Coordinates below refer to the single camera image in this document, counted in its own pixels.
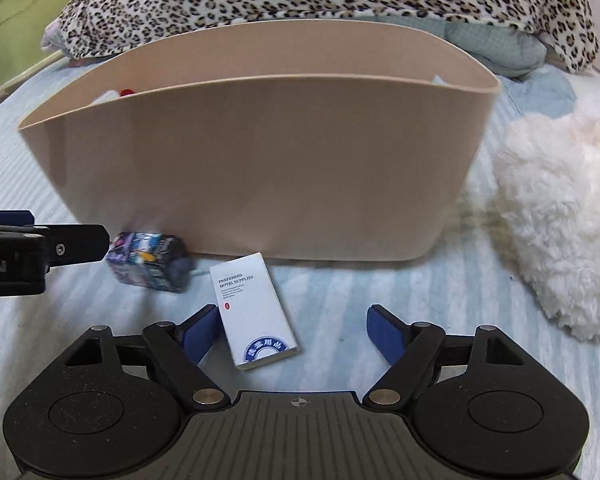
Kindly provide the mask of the white rectangular box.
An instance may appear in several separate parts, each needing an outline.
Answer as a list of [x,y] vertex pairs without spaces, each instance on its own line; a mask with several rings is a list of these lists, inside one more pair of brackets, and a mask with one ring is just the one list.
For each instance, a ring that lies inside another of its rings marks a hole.
[[261,254],[216,264],[210,276],[237,368],[251,370],[299,351]]

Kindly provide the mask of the purple printed small box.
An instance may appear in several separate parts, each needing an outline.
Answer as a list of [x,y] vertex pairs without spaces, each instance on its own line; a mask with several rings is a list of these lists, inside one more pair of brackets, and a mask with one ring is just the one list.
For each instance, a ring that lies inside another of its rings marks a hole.
[[161,233],[122,232],[105,261],[119,282],[162,292],[184,292],[193,270],[184,242]]

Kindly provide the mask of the white chicken plush toy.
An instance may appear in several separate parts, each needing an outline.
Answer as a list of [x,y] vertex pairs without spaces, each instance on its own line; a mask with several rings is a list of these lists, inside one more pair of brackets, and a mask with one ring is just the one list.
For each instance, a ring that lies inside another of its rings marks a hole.
[[122,90],[107,90],[100,96],[98,96],[92,102],[92,105],[102,104],[110,101],[114,101],[116,99],[123,98],[124,96],[132,96],[135,93],[132,89],[122,89]]

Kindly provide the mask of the beige plastic storage basket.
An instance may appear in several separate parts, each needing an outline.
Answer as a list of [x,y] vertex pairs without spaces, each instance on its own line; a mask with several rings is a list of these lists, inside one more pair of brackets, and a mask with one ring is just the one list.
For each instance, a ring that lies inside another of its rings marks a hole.
[[[92,105],[107,90],[132,96]],[[405,26],[232,25],[99,65],[20,122],[74,218],[194,252],[405,261],[436,244],[500,92]]]

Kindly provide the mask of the white fluffy plush toy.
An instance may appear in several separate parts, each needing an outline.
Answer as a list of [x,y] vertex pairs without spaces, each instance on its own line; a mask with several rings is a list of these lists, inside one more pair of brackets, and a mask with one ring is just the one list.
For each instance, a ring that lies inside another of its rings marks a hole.
[[600,104],[516,120],[494,174],[498,212],[540,307],[573,336],[600,338]]

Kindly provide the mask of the light blue cartoon blanket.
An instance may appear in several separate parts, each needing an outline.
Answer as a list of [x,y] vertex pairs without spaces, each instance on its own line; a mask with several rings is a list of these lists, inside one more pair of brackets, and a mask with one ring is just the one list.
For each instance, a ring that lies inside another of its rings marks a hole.
[[503,96],[519,116],[541,114],[557,119],[571,114],[577,96],[567,74],[545,65],[518,78],[499,76]]

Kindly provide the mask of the light green quilted pillow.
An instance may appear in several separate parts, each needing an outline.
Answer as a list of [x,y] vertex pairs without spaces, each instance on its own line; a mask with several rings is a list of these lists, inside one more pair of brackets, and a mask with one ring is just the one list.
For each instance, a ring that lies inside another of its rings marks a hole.
[[375,21],[429,32],[466,51],[494,74],[508,78],[537,70],[547,55],[547,48],[538,38],[508,27],[414,16],[376,16]]

